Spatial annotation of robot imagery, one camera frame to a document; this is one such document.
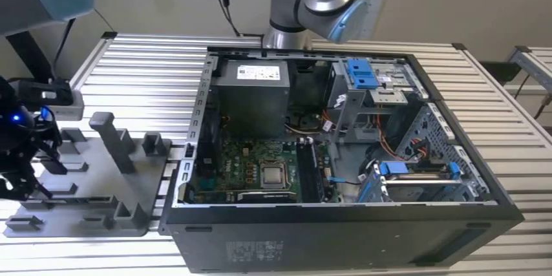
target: green circuit board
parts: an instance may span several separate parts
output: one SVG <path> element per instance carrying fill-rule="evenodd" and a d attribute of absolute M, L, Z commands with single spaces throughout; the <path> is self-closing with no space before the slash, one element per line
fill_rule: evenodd
<path fill-rule="evenodd" d="M 238 193 L 251 191 L 283 191 L 295 194 L 301 202 L 294 142 L 233 141 L 221 144 L 218 172 L 214 178 L 198 180 L 195 202 L 231 204 Z M 318 167 L 329 169 L 325 144 L 315 145 Z M 281 184 L 262 184 L 263 169 L 281 168 Z"/>

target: motherboard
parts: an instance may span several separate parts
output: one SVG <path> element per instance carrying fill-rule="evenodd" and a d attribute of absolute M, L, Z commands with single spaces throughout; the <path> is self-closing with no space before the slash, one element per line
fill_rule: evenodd
<path fill-rule="evenodd" d="M 297 157 L 297 149 L 297 142 L 223 140 L 217 172 L 198 179 L 194 201 L 202 204 L 262 203 L 265 200 L 298 203 L 306 199 L 303 195 L 310 194 L 303 192 L 319 189 L 319 202 L 334 202 L 334 185 L 325 178 L 330 176 L 326 143 L 311 143 L 307 159 Z"/>

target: metal frame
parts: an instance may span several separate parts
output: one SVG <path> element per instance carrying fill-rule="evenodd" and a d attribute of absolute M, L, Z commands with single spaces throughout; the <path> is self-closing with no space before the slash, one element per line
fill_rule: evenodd
<path fill-rule="evenodd" d="M 142 136 L 145 126 L 171 138 L 177 145 L 170 150 L 171 160 L 183 155 L 182 143 L 189 123 L 189 93 L 193 86 L 178 87 L 182 79 L 194 79 L 202 67 L 201 54 L 206 46 L 257 47 L 258 39 L 234 37 L 182 37 L 118 34 L 97 66 L 85 68 L 94 80 L 81 86 L 86 102 L 85 117 L 97 109 L 121 112 L 126 119 L 117 127 L 126 127 L 135 138 Z M 522 109 L 499 93 L 502 88 L 487 82 L 485 71 L 450 44 L 390 43 L 353 41 L 333 45 L 313 41 L 318 50 L 411 53 L 429 78 L 443 87 L 443 103 L 451 110 L 473 145 L 523 213 L 526 221 L 507 234 L 470 253 L 466 260 L 449 268 L 409 268 L 399 270 L 317 271 L 317 275 L 418 275 L 419 273 L 453 273 L 461 275 L 502 276 L 523 274 L 549 275 L 552 272 L 552 176 L 549 174 L 550 145 L 529 123 Z M 483 91 L 465 91 L 474 84 L 485 84 Z M 146 123 L 139 118 L 150 116 Z M 65 127 L 81 127 L 87 133 L 86 122 L 67 122 Z M 171 174 L 175 164 L 167 164 L 163 176 Z M 161 215 L 169 181 L 163 180 L 154 204 L 154 215 Z M 10 215 L 18 204 L 0 202 L 0 210 Z M 189 275 L 185 262 L 169 236 L 157 234 L 159 221 L 153 219 L 150 231 L 141 238 L 125 239 L 6 239 L 1 271 L 54 270 L 55 275 L 82 275 L 105 270 L 113 275 L 126 273 L 178 273 Z"/>
<path fill-rule="evenodd" d="M 509 61 L 518 64 L 552 94 L 552 48 L 515 47 Z"/>

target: blue latch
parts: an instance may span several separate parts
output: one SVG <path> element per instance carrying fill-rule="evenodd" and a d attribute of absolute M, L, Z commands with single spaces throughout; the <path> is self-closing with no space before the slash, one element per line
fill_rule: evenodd
<path fill-rule="evenodd" d="M 390 175 L 407 174 L 407 167 L 403 162 L 383 162 Z"/>
<path fill-rule="evenodd" d="M 346 60 L 346 72 L 355 89 L 375 89 L 378 86 L 370 64 L 365 59 Z"/>
<path fill-rule="evenodd" d="M 407 174 L 406 164 L 402 162 L 381 162 L 379 164 L 379 174 L 383 176 L 389 175 L 401 175 Z"/>
<path fill-rule="evenodd" d="M 447 163 L 447 169 L 450 170 L 450 179 L 458 179 L 459 167 L 457 166 L 455 162 Z"/>

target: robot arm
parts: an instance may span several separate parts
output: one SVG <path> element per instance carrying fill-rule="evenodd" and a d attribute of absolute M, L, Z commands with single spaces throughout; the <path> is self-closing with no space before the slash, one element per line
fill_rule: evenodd
<path fill-rule="evenodd" d="M 271 0 L 266 48 L 307 48 L 306 29 L 334 43 L 359 30 L 367 11 L 365 0 Z"/>

